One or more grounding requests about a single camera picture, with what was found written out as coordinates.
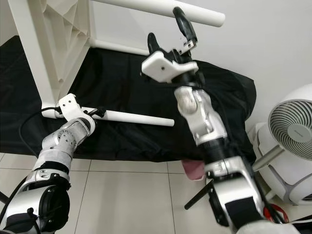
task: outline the black fabric cover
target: black fabric cover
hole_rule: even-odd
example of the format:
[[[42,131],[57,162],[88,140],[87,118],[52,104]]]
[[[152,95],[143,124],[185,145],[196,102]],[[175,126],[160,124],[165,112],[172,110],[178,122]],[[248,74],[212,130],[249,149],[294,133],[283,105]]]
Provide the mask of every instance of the black fabric cover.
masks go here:
[[[174,127],[98,121],[95,132],[78,147],[74,157],[156,162],[202,159],[203,152],[196,148],[187,122],[177,110],[174,90],[140,77],[144,59],[145,56],[89,49],[70,93],[77,96],[81,106],[173,118]],[[205,76],[206,88],[222,101],[241,151],[250,162],[254,161],[245,133],[245,120],[256,99],[253,80],[207,62],[197,63]],[[1,152],[29,154],[19,138],[18,127],[41,108],[41,100],[17,36],[1,46],[0,91]],[[212,103],[218,111],[213,98]],[[43,138],[64,123],[64,119],[36,116],[24,127],[25,139],[39,152]]]

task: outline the white fan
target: white fan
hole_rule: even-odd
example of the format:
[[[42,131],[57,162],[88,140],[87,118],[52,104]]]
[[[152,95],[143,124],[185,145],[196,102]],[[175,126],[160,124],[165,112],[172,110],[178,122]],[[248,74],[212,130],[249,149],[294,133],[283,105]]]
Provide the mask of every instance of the white fan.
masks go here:
[[[253,132],[253,169],[271,194],[312,205],[312,84],[287,95],[272,109],[268,123],[257,124]]]

